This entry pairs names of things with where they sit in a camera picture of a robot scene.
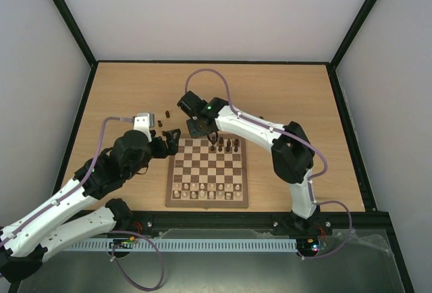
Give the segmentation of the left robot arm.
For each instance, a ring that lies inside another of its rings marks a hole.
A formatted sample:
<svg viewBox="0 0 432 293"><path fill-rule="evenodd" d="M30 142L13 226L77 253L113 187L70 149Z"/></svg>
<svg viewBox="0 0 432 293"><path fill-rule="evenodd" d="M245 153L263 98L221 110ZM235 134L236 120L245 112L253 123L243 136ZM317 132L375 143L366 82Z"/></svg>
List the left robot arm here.
<svg viewBox="0 0 432 293"><path fill-rule="evenodd" d="M36 273L51 257L81 240L127 230L133 213L120 198L109 200L92 213L73 218L121 188L151 159L164 159L178 152L180 130L145 134L129 130L112 147L88 160L67 184L21 220L1 229L1 277L14 283Z"/></svg>

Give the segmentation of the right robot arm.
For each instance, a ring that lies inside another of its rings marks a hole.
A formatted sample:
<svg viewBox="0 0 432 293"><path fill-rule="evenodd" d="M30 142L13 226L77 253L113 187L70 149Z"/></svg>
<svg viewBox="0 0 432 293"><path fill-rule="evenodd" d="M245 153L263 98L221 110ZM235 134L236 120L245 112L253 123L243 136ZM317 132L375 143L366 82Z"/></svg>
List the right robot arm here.
<svg viewBox="0 0 432 293"><path fill-rule="evenodd" d="M276 124L240 111L218 97L206 102L193 92L179 101L178 107L193 138L225 132L249 140L271 153L275 174L288 184L292 208L286 225L307 234L318 225L317 206L311 184L313 150L303 129L296 122Z"/></svg>

